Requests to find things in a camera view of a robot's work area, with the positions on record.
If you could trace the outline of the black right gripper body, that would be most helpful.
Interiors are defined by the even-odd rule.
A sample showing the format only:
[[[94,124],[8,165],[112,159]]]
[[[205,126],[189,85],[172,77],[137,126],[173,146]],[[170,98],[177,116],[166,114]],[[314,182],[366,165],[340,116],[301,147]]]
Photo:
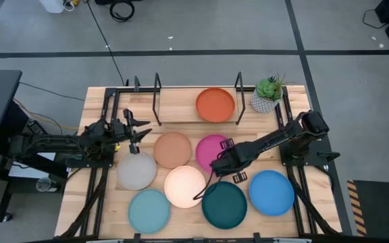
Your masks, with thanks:
[[[259,145],[256,141],[241,142],[234,144],[234,141],[229,138],[220,142],[223,151],[220,153],[229,155],[232,157],[232,179],[235,184],[241,183],[247,180],[247,174],[243,172],[243,169],[248,167],[259,156]]]

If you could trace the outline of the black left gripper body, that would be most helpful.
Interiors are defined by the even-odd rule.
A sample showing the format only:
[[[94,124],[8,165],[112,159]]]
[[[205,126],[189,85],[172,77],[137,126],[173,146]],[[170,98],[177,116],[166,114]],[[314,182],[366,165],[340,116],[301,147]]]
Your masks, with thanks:
[[[126,124],[123,124],[119,119],[113,120],[113,140],[114,142],[129,141],[129,149],[132,154],[139,154],[139,148],[136,145],[136,132],[133,125],[133,114],[129,109],[123,110]]]

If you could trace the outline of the magenta plate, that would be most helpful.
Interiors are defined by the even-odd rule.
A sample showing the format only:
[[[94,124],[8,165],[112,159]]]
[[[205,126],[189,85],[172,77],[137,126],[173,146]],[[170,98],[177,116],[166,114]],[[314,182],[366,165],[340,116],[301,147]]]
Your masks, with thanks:
[[[207,172],[211,173],[211,162],[217,159],[217,155],[223,151],[220,142],[227,140],[220,134],[212,134],[204,137],[196,147],[197,163]]]

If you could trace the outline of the tan brown plate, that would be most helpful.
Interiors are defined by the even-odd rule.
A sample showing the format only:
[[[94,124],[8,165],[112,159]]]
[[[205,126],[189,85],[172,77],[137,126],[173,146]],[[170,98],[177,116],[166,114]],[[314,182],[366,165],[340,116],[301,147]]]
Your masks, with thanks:
[[[162,134],[155,142],[153,156],[163,167],[173,169],[182,166],[192,156],[190,140],[180,132]]]

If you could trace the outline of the dark teal plate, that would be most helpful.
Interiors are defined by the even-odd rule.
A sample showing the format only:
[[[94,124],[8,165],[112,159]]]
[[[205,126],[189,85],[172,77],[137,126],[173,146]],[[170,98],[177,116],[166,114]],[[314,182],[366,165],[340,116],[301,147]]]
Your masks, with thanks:
[[[246,196],[230,182],[217,182],[208,187],[201,206],[206,220],[223,230],[237,227],[247,214]]]

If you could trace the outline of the peach plate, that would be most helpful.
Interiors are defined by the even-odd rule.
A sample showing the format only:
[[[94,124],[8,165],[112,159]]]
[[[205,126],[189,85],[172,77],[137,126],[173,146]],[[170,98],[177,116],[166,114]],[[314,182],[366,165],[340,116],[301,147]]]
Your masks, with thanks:
[[[200,203],[194,197],[206,186],[203,174],[191,166],[179,166],[169,172],[164,191],[167,199],[178,208],[188,209]]]

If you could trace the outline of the light teal plate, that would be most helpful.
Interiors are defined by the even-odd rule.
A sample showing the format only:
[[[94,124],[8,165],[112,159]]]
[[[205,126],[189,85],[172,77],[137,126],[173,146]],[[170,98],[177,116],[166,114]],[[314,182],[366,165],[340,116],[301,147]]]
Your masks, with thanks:
[[[146,189],[137,193],[128,207],[128,221],[141,234],[160,232],[170,219],[170,202],[159,190]]]

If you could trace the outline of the grey plate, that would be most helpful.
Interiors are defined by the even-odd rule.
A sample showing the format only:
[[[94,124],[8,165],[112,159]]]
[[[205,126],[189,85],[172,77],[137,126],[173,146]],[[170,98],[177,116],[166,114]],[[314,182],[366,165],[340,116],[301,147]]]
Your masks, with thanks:
[[[157,165],[145,152],[129,153],[123,157],[117,166],[118,182],[127,190],[142,190],[155,179]]]

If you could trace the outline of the blue plate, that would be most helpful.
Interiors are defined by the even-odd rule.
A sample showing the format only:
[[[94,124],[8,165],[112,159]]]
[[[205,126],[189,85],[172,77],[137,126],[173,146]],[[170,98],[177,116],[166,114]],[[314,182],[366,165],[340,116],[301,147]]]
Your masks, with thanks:
[[[252,178],[249,197],[260,213],[281,216],[292,208],[295,195],[288,178],[274,170],[263,170]]]

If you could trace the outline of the white patterned plant pot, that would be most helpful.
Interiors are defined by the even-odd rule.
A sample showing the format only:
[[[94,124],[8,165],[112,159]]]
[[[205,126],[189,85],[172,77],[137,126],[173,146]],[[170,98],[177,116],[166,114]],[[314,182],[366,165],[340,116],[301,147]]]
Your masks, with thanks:
[[[251,106],[258,113],[269,113],[273,111],[279,102],[280,99],[271,101],[269,99],[260,97],[257,94],[257,89],[255,89],[251,96]]]

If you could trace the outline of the orange plate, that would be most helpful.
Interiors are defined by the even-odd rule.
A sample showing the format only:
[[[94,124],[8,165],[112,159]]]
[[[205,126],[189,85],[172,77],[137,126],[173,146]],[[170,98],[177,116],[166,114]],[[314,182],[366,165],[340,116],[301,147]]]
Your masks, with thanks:
[[[208,122],[226,122],[234,114],[235,102],[228,91],[216,87],[207,88],[198,95],[196,110]]]

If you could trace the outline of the green succulent plant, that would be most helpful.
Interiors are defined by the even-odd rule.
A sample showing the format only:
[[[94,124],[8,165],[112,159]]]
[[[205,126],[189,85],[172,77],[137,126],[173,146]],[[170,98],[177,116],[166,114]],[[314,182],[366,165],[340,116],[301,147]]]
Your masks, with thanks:
[[[279,75],[276,72],[273,76],[269,76],[260,80],[255,85],[255,93],[259,98],[266,99],[268,101],[278,101],[282,98],[283,87],[289,82],[285,81],[286,74]]]

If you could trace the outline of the clear glass jar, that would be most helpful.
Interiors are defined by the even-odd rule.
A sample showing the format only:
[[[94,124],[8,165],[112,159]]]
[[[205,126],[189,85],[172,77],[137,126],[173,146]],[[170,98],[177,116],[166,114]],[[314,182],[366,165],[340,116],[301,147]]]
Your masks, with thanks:
[[[41,178],[36,182],[36,189],[39,192],[57,192],[61,186],[50,178]]]

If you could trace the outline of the white container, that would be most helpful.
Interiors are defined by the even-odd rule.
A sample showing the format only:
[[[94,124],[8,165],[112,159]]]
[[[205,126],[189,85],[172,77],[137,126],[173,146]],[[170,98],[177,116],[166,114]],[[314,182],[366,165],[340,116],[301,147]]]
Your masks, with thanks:
[[[38,0],[50,14],[60,14],[65,10],[63,0]]]

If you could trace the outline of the black mat hazard stripes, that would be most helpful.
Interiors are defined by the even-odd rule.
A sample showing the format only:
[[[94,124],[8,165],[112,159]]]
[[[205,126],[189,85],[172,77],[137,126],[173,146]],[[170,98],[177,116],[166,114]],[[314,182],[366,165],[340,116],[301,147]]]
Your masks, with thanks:
[[[347,188],[357,235],[389,239],[389,182],[349,180]]]

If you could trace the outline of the wooden shelf black metal frame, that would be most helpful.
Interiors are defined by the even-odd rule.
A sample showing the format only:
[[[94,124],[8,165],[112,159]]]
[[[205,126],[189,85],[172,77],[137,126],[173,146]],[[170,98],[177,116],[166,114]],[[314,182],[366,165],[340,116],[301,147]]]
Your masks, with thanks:
[[[212,123],[199,116],[196,110],[196,99],[202,91],[213,87],[228,91],[235,102],[233,116],[228,121],[220,123],[239,124],[246,108],[241,72],[238,72],[235,84],[232,86],[163,86],[159,74],[155,74],[153,113],[157,123]]]

